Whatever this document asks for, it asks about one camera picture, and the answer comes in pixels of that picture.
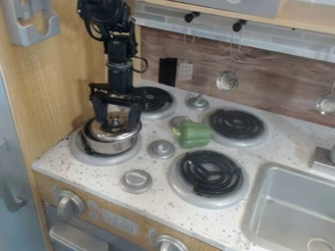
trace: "wood-grain backsplash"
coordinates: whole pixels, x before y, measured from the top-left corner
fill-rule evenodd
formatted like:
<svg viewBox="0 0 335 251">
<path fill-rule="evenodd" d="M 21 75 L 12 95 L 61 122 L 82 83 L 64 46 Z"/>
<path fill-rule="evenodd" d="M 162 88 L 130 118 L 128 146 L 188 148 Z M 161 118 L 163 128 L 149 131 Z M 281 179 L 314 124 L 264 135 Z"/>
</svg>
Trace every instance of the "wood-grain backsplash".
<svg viewBox="0 0 335 251">
<path fill-rule="evenodd" d="M 160 58 L 185 57 L 183 35 L 142 27 L 142 56 L 149 61 L 144 78 L 158 81 Z M 193 63 L 191 81 L 176 86 L 227 101 L 273 113 L 335 127 L 335 116 L 322 116 L 315 109 L 317 99 L 329 92 L 335 80 L 335 64 L 243 46 L 235 64 L 240 83 L 226 94 L 215 85 L 217 76 L 232 69 L 229 43 L 196 38 L 189 46 L 188 61 Z"/>
</svg>

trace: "wooden panel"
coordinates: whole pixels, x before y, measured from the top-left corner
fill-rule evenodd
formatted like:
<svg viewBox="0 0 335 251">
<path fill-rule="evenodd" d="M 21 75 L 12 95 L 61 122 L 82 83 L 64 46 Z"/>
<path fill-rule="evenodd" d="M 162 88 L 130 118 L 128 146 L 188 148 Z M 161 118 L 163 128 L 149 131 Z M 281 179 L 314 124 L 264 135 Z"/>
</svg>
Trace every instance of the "wooden panel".
<svg viewBox="0 0 335 251">
<path fill-rule="evenodd" d="M 0 65 L 49 250 L 44 212 L 30 166 L 93 116 L 88 83 L 106 79 L 103 45 L 87 34 L 75 11 L 76 1 L 57 0 L 53 5 L 60 16 L 62 33 L 29 48 L 10 43 L 0 17 Z M 40 14 L 32 22 L 23 22 L 28 24 L 45 29 Z"/>
<path fill-rule="evenodd" d="M 171 57 L 183 60 L 184 48 L 181 34 L 142 27 L 142 55 L 150 64 L 143 77 L 158 81 L 159 59 Z M 217 90 L 215 80 L 220 72 L 232 69 L 229 56 L 229 44 L 197 38 L 189 53 L 189 60 L 194 64 L 193 80 L 179 81 L 177 87 L 335 126 L 334 117 L 324 117 L 315 109 L 318 97 L 328 92 L 335 80 L 334 64 L 242 47 L 240 60 L 250 64 L 236 64 L 239 88 L 225 94 Z"/>
<path fill-rule="evenodd" d="M 180 10 L 207 13 L 236 20 L 247 20 L 268 25 L 279 25 L 335 34 L 335 6 L 288 0 L 282 7 L 279 16 L 275 19 L 271 19 L 179 3 L 170 0 L 145 0 L 145 2 Z"/>
<path fill-rule="evenodd" d="M 154 227 L 157 231 L 156 237 L 161 234 L 168 234 L 171 236 L 174 236 L 180 240 L 182 240 L 189 248 L 190 251 L 218 251 L 218 249 L 214 248 L 213 246 L 210 246 L 204 242 L 201 242 L 193 237 L 190 237 L 188 235 L 185 235 L 179 231 L 176 231 L 170 227 L 164 226 L 162 224 L 159 224 L 158 222 L 152 221 L 148 218 L 145 218 L 143 216 L 140 216 L 124 207 L 118 206 L 116 204 L 110 203 L 108 201 L 105 201 L 99 197 L 96 197 L 94 195 L 91 195 L 83 190 L 77 189 L 73 186 L 70 186 L 68 184 L 65 184 L 63 182 L 60 182 L 58 180 L 55 180 L 49 176 L 43 175 L 41 173 L 35 172 L 35 177 L 37 179 L 37 184 L 39 188 L 39 192 L 41 194 L 41 198 L 44 202 L 52 204 L 54 206 L 58 205 L 57 200 L 54 197 L 54 187 L 57 186 L 58 190 L 67 189 L 74 193 L 76 193 L 80 198 L 87 202 L 87 201 L 94 201 L 98 207 L 97 209 L 91 209 L 87 208 L 86 212 L 80 216 L 84 220 L 99 226 L 105 230 L 108 230 L 124 239 L 127 239 L 133 243 L 138 244 L 139 246 L 142 246 L 146 248 L 147 250 L 156 251 L 157 249 L 153 247 L 148 239 L 148 231 L 152 227 Z M 127 218 L 135 223 L 138 223 L 139 225 L 139 231 L 138 235 L 131 235 L 129 233 L 126 233 L 116 227 L 113 227 L 109 224 L 107 224 L 105 221 L 103 221 L 102 217 L 102 210 L 108 210 L 112 213 L 115 213 L 119 216 L 122 216 L 124 218 Z M 89 216 L 89 212 L 96 212 L 99 215 L 98 220 L 93 220 Z"/>
</svg>

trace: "green object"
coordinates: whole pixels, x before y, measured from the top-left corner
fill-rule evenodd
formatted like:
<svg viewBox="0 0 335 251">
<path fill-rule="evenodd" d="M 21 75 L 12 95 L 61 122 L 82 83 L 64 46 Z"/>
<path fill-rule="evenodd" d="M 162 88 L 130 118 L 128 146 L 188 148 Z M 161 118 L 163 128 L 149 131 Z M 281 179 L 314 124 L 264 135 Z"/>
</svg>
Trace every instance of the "green object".
<svg viewBox="0 0 335 251">
<path fill-rule="evenodd" d="M 210 143 L 212 130 L 208 125 L 202 123 L 182 122 L 177 135 L 179 144 L 183 148 L 205 146 Z"/>
</svg>

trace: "control panel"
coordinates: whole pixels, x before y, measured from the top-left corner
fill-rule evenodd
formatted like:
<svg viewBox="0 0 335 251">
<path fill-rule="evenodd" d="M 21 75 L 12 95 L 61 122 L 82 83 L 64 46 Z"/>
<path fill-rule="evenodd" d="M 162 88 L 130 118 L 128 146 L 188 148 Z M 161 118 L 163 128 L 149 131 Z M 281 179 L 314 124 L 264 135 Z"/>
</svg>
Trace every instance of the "control panel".
<svg viewBox="0 0 335 251">
<path fill-rule="evenodd" d="M 129 209 L 41 173 L 35 173 L 44 203 L 58 207 L 66 221 L 79 217 L 149 251 L 218 251 L 219 249 Z"/>
</svg>

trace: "faucet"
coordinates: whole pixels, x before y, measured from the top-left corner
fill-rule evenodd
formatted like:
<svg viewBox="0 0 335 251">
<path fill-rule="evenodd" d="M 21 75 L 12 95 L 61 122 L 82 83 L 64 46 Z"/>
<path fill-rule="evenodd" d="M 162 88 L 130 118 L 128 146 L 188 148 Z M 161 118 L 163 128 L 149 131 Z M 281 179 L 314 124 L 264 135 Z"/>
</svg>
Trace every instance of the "faucet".
<svg viewBox="0 0 335 251">
<path fill-rule="evenodd" d="M 330 150 L 316 147 L 314 158 L 311 162 L 311 169 L 335 176 L 335 145 Z"/>
</svg>

